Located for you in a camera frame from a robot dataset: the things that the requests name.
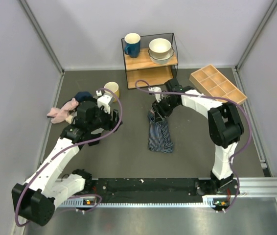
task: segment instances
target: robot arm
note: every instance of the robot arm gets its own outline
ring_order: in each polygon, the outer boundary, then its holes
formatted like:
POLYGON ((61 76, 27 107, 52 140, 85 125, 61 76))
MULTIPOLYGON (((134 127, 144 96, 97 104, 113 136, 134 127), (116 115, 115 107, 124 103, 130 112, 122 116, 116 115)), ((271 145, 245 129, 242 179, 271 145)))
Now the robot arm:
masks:
MULTIPOLYGON (((78 142, 98 138, 103 130, 115 128, 119 116, 117 110, 111 112, 112 100, 112 95, 104 94, 99 99, 88 97, 79 104, 77 116, 73 119, 72 124, 62 131, 54 149, 41 167, 23 185, 16 184, 13 187, 12 198, 16 210, 17 202, 25 186, 46 163, 49 163, 25 192, 19 209, 19 216, 43 226, 52 218, 59 205, 74 194, 88 188, 92 175, 83 170, 73 171, 62 182, 56 182, 56 180, 83 145, 68 147, 78 142), (68 149, 55 157, 65 148, 68 149)), ((89 145, 98 143, 99 141, 96 141, 89 143, 89 145)))
MULTIPOLYGON (((211 179, 216 190, 224 187, 233 179, 229 159, 233 155, 240 136, 244 133, 243 124, 237 108, 232 103, 222 103, 217 100, 200 98, 203 94, 194 88, 182 87, 176 79, 165 83, 169 92, 180 92, 194 96, 172 94, 163 97, 158 95, 152 104, 155 112, 155 121, 161 121, 171 115, 173 109, 179 105, 191 108, 208 119, 209 134, 215 143, 215 162, 211 171, 211 179)), ((150 88, 150 91, 161 91, 159 87, 150 88)))

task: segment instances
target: bowl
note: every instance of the bowl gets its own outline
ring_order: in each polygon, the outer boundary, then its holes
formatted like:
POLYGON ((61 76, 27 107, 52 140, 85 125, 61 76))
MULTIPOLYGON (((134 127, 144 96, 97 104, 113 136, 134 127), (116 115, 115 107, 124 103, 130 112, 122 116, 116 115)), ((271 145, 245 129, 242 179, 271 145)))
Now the bowl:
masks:
POLYGON ((171 43, 164 38, 156 38, 149 43, 154 58, 163 59, 171 50, 171 43))
POLYGON ((166 56, 162 59, 155 58, 153 56, 153 52, 151 50, 148 50, 148 53, 149 53, 149 58, 151 59, 151 61, 153 61, 155 64, 164 65, 164 64, 168 63, 168 61, 172 58, 172 56, 174 54, 174 49, 171 48, 170 51, 167 52, 166 56))

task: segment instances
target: yellow cup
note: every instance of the yellow cup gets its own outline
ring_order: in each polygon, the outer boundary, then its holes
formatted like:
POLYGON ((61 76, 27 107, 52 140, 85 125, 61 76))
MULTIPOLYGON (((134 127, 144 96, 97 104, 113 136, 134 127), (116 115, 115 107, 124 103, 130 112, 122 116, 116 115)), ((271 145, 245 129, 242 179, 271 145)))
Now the yellow cup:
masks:
POLYGON ((119 98, 119 95, 120 95, 119 85, 116 82, 108 82, 108 83, 105 84, 104 88, 111 90, 119 98))

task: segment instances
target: bowl rim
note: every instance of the bowl rim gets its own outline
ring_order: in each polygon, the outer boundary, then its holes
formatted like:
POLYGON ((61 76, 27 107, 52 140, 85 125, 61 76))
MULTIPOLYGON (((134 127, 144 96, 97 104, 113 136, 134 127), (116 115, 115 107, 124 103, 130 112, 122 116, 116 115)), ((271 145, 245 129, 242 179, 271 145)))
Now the bowl rim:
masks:
POLYGON ((174 52, 175 52, 175 50, 173 49, 173 47, 171 47, 171 49, 172 49, 172 55, 169 57, 169 58, 166 58, 166 59, 157 59, 157 58, 155 58, 155 57, 153 57, 151 54, 150 54, 150 51, 153 51, 153 50, 151 50, 151 49, 149 49, 148 50, 148 54, 149 54, 149 57, 152 57, 154 60, 169 60, 169 59, 171 59, 171 57, 174 55, 174 52))
POLYGON ((149 49, 150 49, 151 51, 153 51, 153 52, 155 52, 155 53, 166 53, 166 52, 168 52, 168 51, 172 48, 172 44, 171 44, 171 42, 170 42, 168 39, 165 39, 165 38, 155 38, 155 39, 153 39, 153 40, 150 41, 148 47, 149 47, 149 49), (164 40, 164 41, 166 41, 166 42, 169 42, 169 43, 170 43, 170 48, 169 48, 168 50, 166 50, 166 51, 161 51, 161 52, 152 50, 151 47, 150 47, 150 45, 151 45, 152 42, 154 42, 154 41, 156 41, 156 40, 162 40, 162 41, 164 40))

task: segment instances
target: blue mug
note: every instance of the blue mug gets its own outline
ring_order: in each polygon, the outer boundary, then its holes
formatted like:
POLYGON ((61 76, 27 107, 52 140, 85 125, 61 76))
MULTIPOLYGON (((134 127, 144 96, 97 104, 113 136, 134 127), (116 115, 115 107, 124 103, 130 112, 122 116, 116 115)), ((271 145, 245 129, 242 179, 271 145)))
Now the blue mug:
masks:
POLYGON ((129 33, 124 37, 124 41, 124 53, 132 58, 138 57, 140 51, 140 36, 137 33, 129 33))

